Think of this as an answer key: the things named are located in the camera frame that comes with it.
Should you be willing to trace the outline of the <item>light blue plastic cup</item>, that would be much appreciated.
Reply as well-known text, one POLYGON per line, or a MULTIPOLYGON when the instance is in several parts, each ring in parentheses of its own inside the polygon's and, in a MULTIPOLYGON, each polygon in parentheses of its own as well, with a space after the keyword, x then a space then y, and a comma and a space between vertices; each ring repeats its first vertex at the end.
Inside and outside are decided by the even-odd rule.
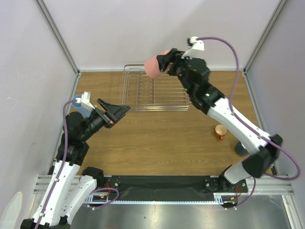
POLYGON ((81 102, 79 100, 81 99, 82 94, 76 95, 73 97, 74 102, 72 102, 72 106, 83 116, 83 117, 89 117, 91 114, 91 110, 87 109, 86 107, 83 107, 81 102))

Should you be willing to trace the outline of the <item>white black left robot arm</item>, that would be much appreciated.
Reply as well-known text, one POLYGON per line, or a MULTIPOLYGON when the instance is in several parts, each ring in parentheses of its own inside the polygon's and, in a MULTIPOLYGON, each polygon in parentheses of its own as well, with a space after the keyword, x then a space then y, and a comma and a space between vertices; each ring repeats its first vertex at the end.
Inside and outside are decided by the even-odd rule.
POLYGON ((112 128, 130 110, 127 105, 114 105, 102 99, 97 102, 100 107, 90 104, 89 99, 82 102, 90 111, 88 117, 78 111, 63 114, 64 132, 51 180, 33 216, 22 221, 22 229, 69 229, 89 194, 113 190, 105 186, 106 180, 101 169, 88 167, 83 170, 77 186, 69 192, 89 150, 87 140, 103 127, 112 128))

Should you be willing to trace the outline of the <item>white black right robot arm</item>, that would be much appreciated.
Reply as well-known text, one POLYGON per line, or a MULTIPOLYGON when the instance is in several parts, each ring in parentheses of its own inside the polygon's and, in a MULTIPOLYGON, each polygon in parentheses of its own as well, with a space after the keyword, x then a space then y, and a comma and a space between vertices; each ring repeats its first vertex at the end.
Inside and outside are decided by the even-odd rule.
POLYGON ((156 60, 161 72, 167 71, 169 75, 178 77, 194 107, 224 125, 249 153, 242 162, 225 169, 219 180, 220 188, 230 192, 240 180, 260 178, 279 157, 279 149, 274 145, 281 145, 282 137, 269 135, 238 110, 231 109, 225 95, 209 83, 210 70, 205 60, 183 57, 183 52, 176 48, 157 55, 156 60))

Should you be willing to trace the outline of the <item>pink plastic cup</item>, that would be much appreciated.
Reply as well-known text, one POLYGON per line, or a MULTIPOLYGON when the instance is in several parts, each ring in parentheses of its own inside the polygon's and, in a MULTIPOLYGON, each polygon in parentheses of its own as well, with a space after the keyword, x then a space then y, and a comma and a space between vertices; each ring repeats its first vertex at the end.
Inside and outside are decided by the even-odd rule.
POLYGON ((144 70, 149 77, 155 79, 155 78, 161 76, 162 74, 165 74, 165 72, 170 69, 171 65, 172 65, 172 63, 170 63, 168 65, 168 67, 166 68, 166 70, 164 72, 161 72, 159 70, 157 56, 154 56, 144 63, 144 70))

